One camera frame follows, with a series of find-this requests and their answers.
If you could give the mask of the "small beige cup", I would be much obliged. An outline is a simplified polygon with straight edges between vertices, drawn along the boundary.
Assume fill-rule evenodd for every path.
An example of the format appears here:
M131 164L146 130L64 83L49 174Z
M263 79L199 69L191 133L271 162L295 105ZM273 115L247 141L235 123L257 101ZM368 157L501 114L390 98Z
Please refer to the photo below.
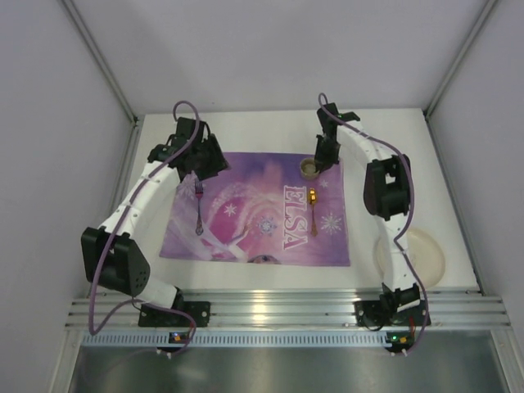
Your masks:
M300 162L300 175L308 181L315 180L319 176L319 171L316 168L316 162L313 157L304 158Z

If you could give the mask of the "iridescent purple fork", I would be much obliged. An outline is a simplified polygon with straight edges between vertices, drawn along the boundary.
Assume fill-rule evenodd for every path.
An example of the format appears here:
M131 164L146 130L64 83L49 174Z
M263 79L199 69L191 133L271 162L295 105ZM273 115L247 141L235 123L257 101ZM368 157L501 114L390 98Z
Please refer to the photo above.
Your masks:
M201 183L199 179L196 179L195 180L195 196L196 196L196 201L197 201L197 210L196 210L197 218L196 218L195 232L197 236L201 236L202 233L204 232L202 218L201 218L201 199L203 197L203 194L204 194L203 184Z

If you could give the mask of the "gold spoon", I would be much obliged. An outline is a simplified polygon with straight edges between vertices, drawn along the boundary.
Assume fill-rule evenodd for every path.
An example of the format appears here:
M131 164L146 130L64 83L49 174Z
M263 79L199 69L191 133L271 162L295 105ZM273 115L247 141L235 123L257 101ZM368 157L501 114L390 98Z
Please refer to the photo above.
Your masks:
M311 229L310 233L313 237L318 235L318 229L315 221L315 206L318 203L318 194L314 188L310 188L308 191L308 203L311 209Z

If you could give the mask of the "purple Elsa placemat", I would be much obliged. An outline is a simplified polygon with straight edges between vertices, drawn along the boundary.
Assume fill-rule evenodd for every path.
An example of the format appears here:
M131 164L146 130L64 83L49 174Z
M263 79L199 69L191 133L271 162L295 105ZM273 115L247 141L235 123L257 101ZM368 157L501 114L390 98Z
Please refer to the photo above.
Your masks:
M174 194L160 256L177 260L350 265L344 176L341 165L308 181L300 175L304 154L228 152L229 169L203 181L197 236L197 199L188 185ZM318 194L313 237L308 191Z

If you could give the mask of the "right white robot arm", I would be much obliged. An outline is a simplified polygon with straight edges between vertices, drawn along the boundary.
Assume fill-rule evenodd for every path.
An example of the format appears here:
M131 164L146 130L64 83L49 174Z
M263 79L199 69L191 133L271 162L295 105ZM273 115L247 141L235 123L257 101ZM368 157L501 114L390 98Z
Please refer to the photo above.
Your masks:
M386 257L383 290L411 289L417 279L406 261L404 236L413 219L409 158L392 144L367 134L354 112L341 113L333 102L322 102L317 117L322 132L314 153L316 171L322 173L337 165L342 147L364 168L364 206L376 220Z

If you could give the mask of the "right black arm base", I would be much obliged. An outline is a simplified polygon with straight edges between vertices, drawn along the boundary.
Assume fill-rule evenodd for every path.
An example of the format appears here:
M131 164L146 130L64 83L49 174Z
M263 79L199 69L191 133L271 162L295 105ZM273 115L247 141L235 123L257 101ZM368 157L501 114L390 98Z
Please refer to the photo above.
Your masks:
M378 331L385 327L422 327L430 324L426 301L418 284L408 289L390 290L382 286L377 300L355 302L355 316L359 327Z

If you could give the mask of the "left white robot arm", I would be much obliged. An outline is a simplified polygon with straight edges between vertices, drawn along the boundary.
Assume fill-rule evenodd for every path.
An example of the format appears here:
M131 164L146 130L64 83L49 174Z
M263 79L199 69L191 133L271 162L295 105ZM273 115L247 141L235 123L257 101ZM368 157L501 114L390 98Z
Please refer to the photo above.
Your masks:
M179 184L194 192L195 180L212 178L228 168L217 137L205 121L180 117L175 125L167 141L150 151L137 182L115 212L81 236L86 278L93 287L166 309L181 299L180 290L152 275L139 242L160 204Z

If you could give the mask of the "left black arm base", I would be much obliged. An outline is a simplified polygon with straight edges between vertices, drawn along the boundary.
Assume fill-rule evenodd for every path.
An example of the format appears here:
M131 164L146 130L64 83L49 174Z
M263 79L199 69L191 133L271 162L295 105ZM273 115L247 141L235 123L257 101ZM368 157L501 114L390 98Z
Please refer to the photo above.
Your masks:
M205 328L210 321L209 301L184 301L177 313L142 305L138 319L141 328Z

